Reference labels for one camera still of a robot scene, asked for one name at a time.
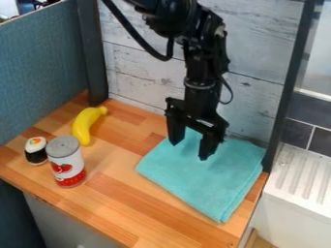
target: teal fabric panel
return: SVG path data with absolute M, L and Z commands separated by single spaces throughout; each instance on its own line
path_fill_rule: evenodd
M 0 144 L 87 86 L 75 0 L 0 25 Z
M 187 128 L 180 143 L 165 139 L 135 169 L 214 221 L 226 222 L 260 175 L 265 149 L 229 139 L 200 161 L 201 139 Z

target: can lid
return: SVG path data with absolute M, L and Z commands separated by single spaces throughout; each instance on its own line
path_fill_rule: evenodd
M 79 141 L 74 136 L 60 136 L 46 146 L 46 153 L 53 158 L 64 158 L 74 154 L 79 149 Z

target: yellow banana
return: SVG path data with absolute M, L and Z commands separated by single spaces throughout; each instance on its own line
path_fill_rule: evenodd
M 80 141 L 81 145 L 88 145 L 91 141 L 90 127 L 101 115 L 106 115 L 107 108 L 86 108 L 75 118 L 73 124 L 73 135 Z

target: gray fabric partition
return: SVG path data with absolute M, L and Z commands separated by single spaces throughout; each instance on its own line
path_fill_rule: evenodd
M 87 83 L 75 0 L 0 25 L 0 145 Z

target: black cable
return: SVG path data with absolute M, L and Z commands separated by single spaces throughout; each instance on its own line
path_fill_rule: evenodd
M 169 38 L 166 44 L 166 55 L 163 55 L 151 47 L 135 30 L 135 28 L 130 24 L 127 18 L 121 13 L 117 6 L 111 0 L 103 0 L 104 4 L 110 9 L 113 15 L 118 19 L 122 26 L 128 31 L 128 33 L 144 48 L 149 54 L 153 57 L 162 60 L 168 61 L 173 56 L 173 44 L 174 39 Z
M 233 94 L 233 91 L 232 91 L 230 85 L 228 85 L 227 81 L 226 81 L 223 77 L 221 77 L 220 81 L 221 81 L 221 84 L 223 84 L 223 85 L 226 87 L 226 89 L 228 90 L 228 92 L 230 93 L 230 99 L 229 99 L 227 102 L 223 102 L 223 101 L 220 99 L 221 96 L 217 96 L 217 97 L 218 97 L 218 99 L 219 99 L 220 104 L 228 105 L 229 103 L 232 102 L 233 97 L 234 97 L 234 94 Z

